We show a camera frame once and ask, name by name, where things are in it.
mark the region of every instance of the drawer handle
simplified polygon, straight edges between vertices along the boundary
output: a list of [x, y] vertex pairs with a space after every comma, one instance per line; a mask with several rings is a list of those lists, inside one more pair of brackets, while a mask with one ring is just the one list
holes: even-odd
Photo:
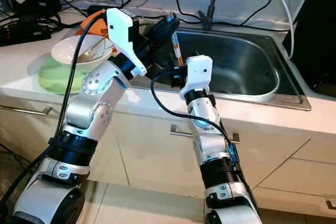
[[27, 114], [34, 114], [34, 115], [47, 115], [52, 110], [52, 107], [46, 106], [42, 111], [37, 111], [37, 110], [28, 110], [28, 109], [21, 109], [21, 108], [16, 108], [16, 107], [0, 105], [0, 110], [17, 111], [17, 112], [23, 112]]
[[330, 210], [336, 210], [336, 207], [332, 205], [331, 201], [327, 200], [325, 203]]
[[[176, 124], [171, 124], [170, 125], [170, 134], [175, 135], [175, 136], [193, 137], [192, 133], [177, 131], [176, 129], [177, 129], [177, 125]], [[231, 139], [231, 142], [235, 143], [235, 144], [239, 144], [240, 143], [239, 134], [238, 133], [233, 133], [232, 136], [233, 136], [233, 139]]]

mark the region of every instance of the tile floor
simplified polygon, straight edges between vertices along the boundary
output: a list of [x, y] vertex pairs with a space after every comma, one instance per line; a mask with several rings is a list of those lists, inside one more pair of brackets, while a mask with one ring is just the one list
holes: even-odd
[[[88, 182], [86, 203], [77, 224], [204, 223], [203, 200], [107, 183]], [[263, 224], [335, 224], [336, 219], [260, 210]]]

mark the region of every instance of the kitchen counter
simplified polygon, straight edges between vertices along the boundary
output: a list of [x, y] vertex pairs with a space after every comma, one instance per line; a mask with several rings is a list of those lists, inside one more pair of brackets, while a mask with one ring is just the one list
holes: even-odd
[[[64, 14], [64, 23], [73, 23], [81, 17], [76, 14]], [[220, 27], [225, 31], [238, 33], [263, 34], [272, 36], [282, 55], [287, 55], [281, 40], [283, 33], [272, 33], [249, 28]], [[48, 103], [62, 103], [63, 96], [48, 93], [37, 81], [38, 70], [45, 59], [50, 56], [54, 44], [63, 38], [72, 36], [75, 29], [64, 29], [52, 35], [49, 40], [30, 42], [20, 45], [0, 47], [0, 95], [45, 101]], [[303, 83], [300, 75], [295, 71], [298, 82]], [[174, 111], [186, 112], [185, 102], [178, 93], [158, 91], [160, 100]], [[314, 134], [326, 133], [326, 137], [336, 137], [336, 102], [313, 97], [307, 94], [312, 107], [311, 111], [278, 108], [261, 104], [252, 104], [224, 99], [217, 99], [217, 108], [228, 127], [259, 129], [274, 134], [289, 136], [313, 137]], [[156, 116], [161, 108], [155, 103], [150, 90], [130, 88], [119, 101], [115, 110], [122, 113], [136, 113]]]

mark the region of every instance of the stainless steel sink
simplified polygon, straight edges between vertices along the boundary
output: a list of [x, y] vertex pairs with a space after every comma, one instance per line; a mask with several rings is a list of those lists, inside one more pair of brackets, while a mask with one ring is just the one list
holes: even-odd
[[[287, 67], [271, 37], [181, 28], [177, 32], [184, 61], [194, 55], [213, 60], [210, 90], [217, 98], [310, 110], [310, 104]], [[168, 43], [157, 53], [160, 65], [174, 63], [173, 46]], [[150, 78], [161, 72], [151, 70]], [[150, 79], [137, 77], [132, 85], [148, 88]], [[169, 79], [156, 88], [171, 89]]]

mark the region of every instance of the white bowl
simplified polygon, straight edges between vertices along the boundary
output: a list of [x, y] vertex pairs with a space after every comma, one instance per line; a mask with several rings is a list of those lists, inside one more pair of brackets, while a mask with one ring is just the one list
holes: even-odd
[[[70, 68], [72, 64], [72, 59], [75, 53], [75, 48], [77, 45], [77, 42], [79, 40], [80, 35], [73, 36], [64, 40], [61, 40], [59, 43], [54, 45], [54, 47], [51, 50], [51, 56], [53, 59], [55, 59], [57, 62], [61, 63], [64, 67]], [[95, 43], [97, 43], [102, 36], [98, 35], [86, 35], [84, 37], [82, 46], [79, 50], [79, 55], [81, 55], [83, 52], [85, 52], [87, 49], [92, 47]], [[103, 40], [96, 48], [95, 52], [99, 52], [107, 47], [113, 46], [112, 42], [109, 39]], [[93, 60], [88, 62], [82, 62], [76, 64], [76, 69], [78, 69], [80, 72], [87, 73], [90, 70], [96, 68], [98, 65], [103, 63], [105, 60], [109, 58], [109, 53], [111, 50], [106, 50], [105, 52], [100, 53], [99, 55], [95, 55], [93, 57]]]

